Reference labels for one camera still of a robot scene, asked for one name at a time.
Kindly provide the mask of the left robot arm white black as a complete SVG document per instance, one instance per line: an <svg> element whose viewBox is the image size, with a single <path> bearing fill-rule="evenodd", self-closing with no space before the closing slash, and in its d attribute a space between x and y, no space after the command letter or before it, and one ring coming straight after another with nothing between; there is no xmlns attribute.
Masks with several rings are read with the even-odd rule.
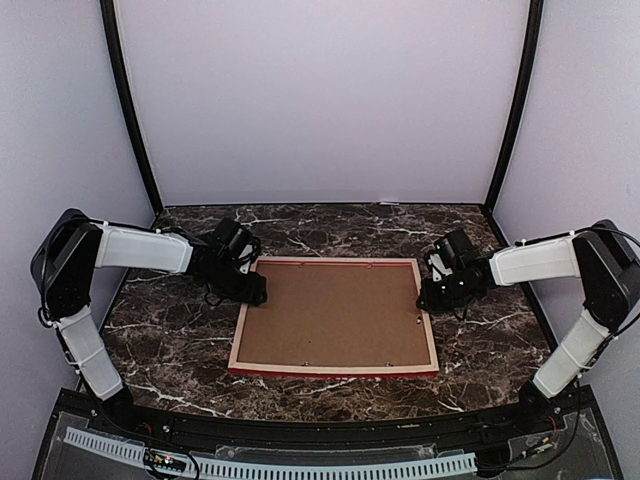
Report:
<svg viewBox="0 0 640 480"><path fill-rule="evenodd" d="M120 436L141 427L140 412L119 398L126 386L91 312L94 272L102 268L157 270L187 275L219 300L260 306L267 280L252 271L260 240L244 226L222 219L212 231L190 235L179 228L148 229L92 219L65 210L30 263L39 296L39 321L53 328L70 365L99 400L103 421Z"/></svg>

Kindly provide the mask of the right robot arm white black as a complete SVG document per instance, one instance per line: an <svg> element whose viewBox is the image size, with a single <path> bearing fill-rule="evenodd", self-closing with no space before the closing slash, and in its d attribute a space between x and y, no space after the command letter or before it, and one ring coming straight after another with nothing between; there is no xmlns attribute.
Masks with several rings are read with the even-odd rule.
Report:
<svg viewBox="0 0 640 480"><path fill-rule="evenodd" d="M419 287L418 308L459 318L493 289L577 282L575 321L521 388L521 403L511 410L510 424L521 434L545 422L548 403L639 320L639 241L609 219L489 252L474 246L465 231L455 230L434 243L424 262L428 274Z"/></svg>

